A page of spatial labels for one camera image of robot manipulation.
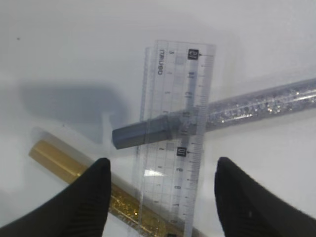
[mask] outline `silver glitter tube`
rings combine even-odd
[[[274,118],[316,108],[316,79],[304,80],[210,103],[206,131]],[[117,149],[177,138],[179,130],[195,134],[196,111],[178,111],[144,122],[119,128],[112,133]]]

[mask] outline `gray cap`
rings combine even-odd
[[[123,149],[170,140],[172,139],[172,132],[169,125],[167,116],[135,123],[113,130],[112,142],[116,149]]]

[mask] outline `white surface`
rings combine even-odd
[[[310,0],[1,0],[0,225],[65,187],[27,155],[41,130],[109,157],[113,173],[132,180],[134,150],[116,151],[110,137],[139,118],[144,49],[154,40],[217,44],[216,100],[315,76],[315,12]],[[207,134],[195,226],[223,236],[213,194],[220,156],[316,217],[315,116]],[[129,231],[110,216],[104,236]]]

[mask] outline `clear plastic tube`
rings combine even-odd
[[[207,131],[316,108],[316,79],[211,103]]]

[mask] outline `gold glitter tube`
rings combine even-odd
[[[29,155],[69,184],[88,169],[88,166],[81,164],[44,140],[36,143]],[[136,198],[112,183],[109,208],[112,215],[136,229],[144,237],[183,236],[180,229],[145,206],[142,207],[142,221],[139,225],[139,207],[140,203]]]

